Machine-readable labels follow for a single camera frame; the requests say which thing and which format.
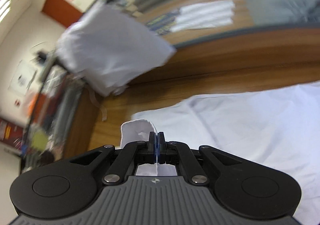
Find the white towel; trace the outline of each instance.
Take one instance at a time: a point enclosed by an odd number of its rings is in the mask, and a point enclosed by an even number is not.
[[[108,96],[140,74],[163,65],[175,48],[101,2],[62,34],[56,53],[68,70]]]
[[[196,3],[180,8],[172,32],[186,29],[216,28],[233,24],[235,4],[232,0]]]

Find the white cloth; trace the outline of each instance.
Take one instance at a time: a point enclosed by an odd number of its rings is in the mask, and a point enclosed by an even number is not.
[[[172,32],[185,29],[216,28],[233,24],[235,4],[232,0],[196,3],[180,8]]]
[[[294,177],[302,188],[294,217],[320,222],[320,82],[242,94],[197,95],[136,113],[166,141],[210,145]]]
[[[164,39],[103,2],[70,26],[56,48],[66,68],[103,96],[163,65],[174,53]]]
[[[154,125],[146,119],[137,119],[125,122],[121,125],[120,148],[134,141],[149,141],[149,133],[156,132]],[[143,164],[136,172],[137,176],[176,176],[177,172],[173,165]]]

